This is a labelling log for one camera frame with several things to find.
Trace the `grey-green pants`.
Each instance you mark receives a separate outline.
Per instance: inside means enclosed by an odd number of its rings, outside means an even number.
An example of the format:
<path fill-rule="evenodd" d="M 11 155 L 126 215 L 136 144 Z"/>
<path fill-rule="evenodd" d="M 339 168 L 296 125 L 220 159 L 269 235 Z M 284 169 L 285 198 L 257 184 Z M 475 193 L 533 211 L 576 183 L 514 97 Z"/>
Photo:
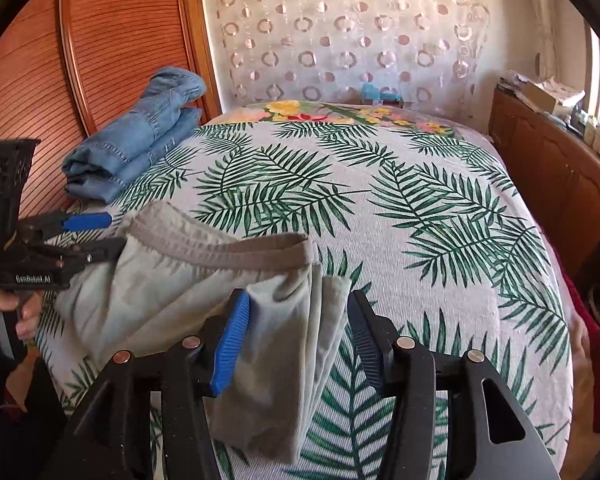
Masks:
<path fill-rule="evenodd" d="M 230 294 L 251 302 L 228 387 L 209 404 L 212 436 L 295 463 L 335 361 L 351 283 L 327 275 L 302 233 L 236 238 L 166 202 L 126 217 L 117 261 L 89 266 L 56 310 L 97 364 L 148 356 L 193 335 Z"/>

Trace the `folded blue denim jeans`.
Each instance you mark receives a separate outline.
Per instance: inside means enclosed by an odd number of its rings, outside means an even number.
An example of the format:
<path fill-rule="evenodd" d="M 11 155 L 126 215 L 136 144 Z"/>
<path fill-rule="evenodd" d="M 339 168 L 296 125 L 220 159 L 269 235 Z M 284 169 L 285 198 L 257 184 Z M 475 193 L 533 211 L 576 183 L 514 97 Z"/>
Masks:
<path fill-rule="evenodd" d="M 109 204 L 152 165 L 193 135 L 207 91 L 201 76 L 166 66 L 150 78 L 126 113 L 74 148 L 62 162 L 65 191 L 75 200 Z"/>

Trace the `palm leaf print bedspread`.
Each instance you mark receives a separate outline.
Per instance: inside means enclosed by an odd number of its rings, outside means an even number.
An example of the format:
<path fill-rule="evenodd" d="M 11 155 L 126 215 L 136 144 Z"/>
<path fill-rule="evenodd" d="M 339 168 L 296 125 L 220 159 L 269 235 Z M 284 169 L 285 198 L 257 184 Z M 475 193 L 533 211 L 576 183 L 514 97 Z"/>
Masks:
<path fill-rule="evenodd" d="M 556 466 L 567 453 L 573 312 L 557 257 L 480 134 L 322 122 L 211 124 L 109 206 L 155 200 L 233 235 L 313 236 L 400 333 L 483 351 Z"/>

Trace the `wooden louvered wardrobe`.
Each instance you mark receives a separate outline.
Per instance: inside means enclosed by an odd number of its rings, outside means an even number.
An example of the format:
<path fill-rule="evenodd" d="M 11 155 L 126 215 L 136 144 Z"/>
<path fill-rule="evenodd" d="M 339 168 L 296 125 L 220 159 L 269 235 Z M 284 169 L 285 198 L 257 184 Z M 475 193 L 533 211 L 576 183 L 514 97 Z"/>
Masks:
<path fill-rule="evenodd" d="M 36 148 L 20 214 L 65 207 L 61 162 L 128 110 L 161 67 L 202 77 L 202 118 L 221 104 L 202 0 L 29 0 L 0 39 L 0 139 Z"/>

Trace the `colourful floral blanket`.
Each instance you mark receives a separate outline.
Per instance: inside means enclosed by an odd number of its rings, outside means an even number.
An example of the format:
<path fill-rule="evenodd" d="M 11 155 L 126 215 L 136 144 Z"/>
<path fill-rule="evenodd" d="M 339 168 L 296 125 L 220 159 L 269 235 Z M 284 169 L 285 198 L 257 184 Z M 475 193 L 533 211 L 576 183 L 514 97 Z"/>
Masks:
<path fill-rule="evenodd" d="M 234 108 L 212 119 L 212 124 L 241 122 L 322 122 L 323 124 L 369 125 L 400 130 L 460 136 L 464 125 L 414 110 L 389 105 L 335 104 L 283 100 Z"/>

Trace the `blue toy at bedhead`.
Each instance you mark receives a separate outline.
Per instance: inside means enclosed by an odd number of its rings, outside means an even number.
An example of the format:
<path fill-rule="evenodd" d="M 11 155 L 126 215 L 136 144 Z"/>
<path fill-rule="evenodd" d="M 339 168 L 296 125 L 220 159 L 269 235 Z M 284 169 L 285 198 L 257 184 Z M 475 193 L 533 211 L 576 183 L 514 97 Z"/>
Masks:
<path fill-rule="evenodd" d="M 365 105 L 396 105 L 402 104 L 402 98 L 396 92 L 381 91 L 379 88 L 366 82 L 361 89 L 361 102 Z"/>

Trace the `long wooden side cabinet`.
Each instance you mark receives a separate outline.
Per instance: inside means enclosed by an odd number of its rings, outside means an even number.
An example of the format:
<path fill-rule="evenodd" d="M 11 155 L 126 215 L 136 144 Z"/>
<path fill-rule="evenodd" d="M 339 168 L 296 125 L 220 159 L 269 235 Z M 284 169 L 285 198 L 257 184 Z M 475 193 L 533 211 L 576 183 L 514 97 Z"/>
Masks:
<path fill-rule="evenodd" d="M 502 88 L 493 93 L 489 134 L 573 283 L 600 285 L 600 158 Z"/>

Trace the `sheer circle-pattern curtain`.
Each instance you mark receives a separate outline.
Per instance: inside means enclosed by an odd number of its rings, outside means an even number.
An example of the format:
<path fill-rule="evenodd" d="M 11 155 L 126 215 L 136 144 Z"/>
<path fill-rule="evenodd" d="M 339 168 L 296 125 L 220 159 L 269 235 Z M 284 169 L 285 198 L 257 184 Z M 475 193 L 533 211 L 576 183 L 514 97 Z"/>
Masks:
<path fill-rule="evenodd" d="M 222 105 L 358 102 L 371 86 L 468 122 L 486 0 L 204 0 Z"/>

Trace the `cardboard box on cabinet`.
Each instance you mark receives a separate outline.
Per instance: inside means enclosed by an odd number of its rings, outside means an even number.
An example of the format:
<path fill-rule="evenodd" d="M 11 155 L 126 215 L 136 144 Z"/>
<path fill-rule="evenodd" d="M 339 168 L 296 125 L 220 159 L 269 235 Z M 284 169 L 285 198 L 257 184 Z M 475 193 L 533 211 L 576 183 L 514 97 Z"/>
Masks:
<path fill-rule="evenodd" d="M 554 116 L 570 114 L 586 96 L 584 90 L 566 86 L 554 77 L 541 82 L 526 81 L 521 90 L 540 112 Z"/>

